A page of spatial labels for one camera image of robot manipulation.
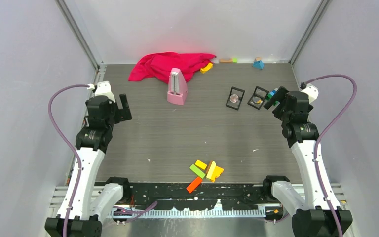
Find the round silver brooch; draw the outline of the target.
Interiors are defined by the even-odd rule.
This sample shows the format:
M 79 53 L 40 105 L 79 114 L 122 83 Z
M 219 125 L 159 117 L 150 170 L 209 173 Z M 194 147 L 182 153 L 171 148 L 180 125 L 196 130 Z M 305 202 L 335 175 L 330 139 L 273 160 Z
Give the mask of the round silver brooch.
M 239 101 L 239 96 L 237 94 L 233 94 L 229 97 L 229 101 L 232 103 L 237 103 Z

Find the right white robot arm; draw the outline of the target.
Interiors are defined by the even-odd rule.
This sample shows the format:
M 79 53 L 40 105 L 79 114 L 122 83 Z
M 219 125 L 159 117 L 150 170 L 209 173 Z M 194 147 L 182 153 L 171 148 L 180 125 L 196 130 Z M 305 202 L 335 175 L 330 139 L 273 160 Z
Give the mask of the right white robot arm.
M 318 96 L 313 85 L 302 91 L 289 91 L 281 86 L 268 96 L 264 108 L 272 106 L 281 121 L 282 135 L 287 140 L 298 164 L 304 194 L 300 195 L 285 176 L 269 175 L 264 179 L 262 196 L 267 202 L 283 205 L 291 216 L 297 237 L 342 237 L 352 224 L 352 214 L 343 210 L 327 176 L 323 163 L 319 132 L 308 119 L 311 102 Z

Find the red cloth garment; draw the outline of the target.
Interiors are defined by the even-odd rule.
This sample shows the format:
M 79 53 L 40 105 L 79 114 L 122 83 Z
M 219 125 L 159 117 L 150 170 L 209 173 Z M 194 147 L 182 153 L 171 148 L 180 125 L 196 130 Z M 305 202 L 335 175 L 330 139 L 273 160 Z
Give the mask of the red cloth garment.
M 196 72 L 206 67 L 215 58 L 216 55 L 208 53 L 163 52 L 149 54 L 138 61 L 128 80 L 142 81 L 147 78 L 156 78 L 167 84 L 171 70 L 178 68 L 188 82 Z

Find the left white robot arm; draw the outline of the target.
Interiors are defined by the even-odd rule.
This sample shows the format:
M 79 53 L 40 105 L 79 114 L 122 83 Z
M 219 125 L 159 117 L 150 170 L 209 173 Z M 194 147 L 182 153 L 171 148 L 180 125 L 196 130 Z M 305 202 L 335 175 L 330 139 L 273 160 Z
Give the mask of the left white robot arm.
M 97 95 L 85 102 L 87 125 L 76 136 L 76 162 L 68 190 L 56 217 L 48 217 L 44 225 L 52 237 L 99 237 L 113 206 L 131 200 L 132 192 L 126 178 L 106 183 L 99 196 L 91 199 L 114 125 L 132 119 L 126 94 L 119 98 L 122 108 L 106 95 Z

